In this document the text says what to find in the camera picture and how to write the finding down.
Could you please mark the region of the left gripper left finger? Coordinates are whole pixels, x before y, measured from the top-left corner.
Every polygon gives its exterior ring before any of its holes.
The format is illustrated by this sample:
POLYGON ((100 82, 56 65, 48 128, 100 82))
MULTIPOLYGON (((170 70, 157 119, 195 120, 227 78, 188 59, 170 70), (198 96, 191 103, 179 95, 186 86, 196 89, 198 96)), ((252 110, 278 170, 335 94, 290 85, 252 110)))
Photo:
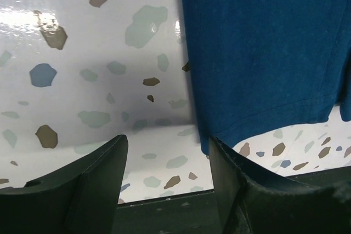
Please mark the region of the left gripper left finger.
POLYGON ((127 154, 118 135, 22 188, 1 189, 1 233, 111 233, 127 154))

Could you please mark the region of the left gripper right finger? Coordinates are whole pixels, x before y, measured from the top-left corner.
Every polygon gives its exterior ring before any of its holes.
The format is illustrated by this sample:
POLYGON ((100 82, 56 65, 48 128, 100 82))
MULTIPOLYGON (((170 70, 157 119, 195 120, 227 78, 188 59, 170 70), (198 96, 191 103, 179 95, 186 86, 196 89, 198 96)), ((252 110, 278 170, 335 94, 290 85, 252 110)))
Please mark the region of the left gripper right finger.
POLYGON ((230 149, 209 144, 224 233, 350 233, 350 168, 284 177, 230 149))

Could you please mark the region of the dark blue t shirt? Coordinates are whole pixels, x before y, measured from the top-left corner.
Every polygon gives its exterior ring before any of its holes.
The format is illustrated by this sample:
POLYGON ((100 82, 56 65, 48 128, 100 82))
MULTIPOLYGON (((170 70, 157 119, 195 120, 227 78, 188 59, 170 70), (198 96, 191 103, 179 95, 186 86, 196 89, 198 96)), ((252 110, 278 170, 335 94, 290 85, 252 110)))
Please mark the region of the dark blue t shirt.
POLYGON ((350 120, 350 0, 182 0, 201 149, 350 120))

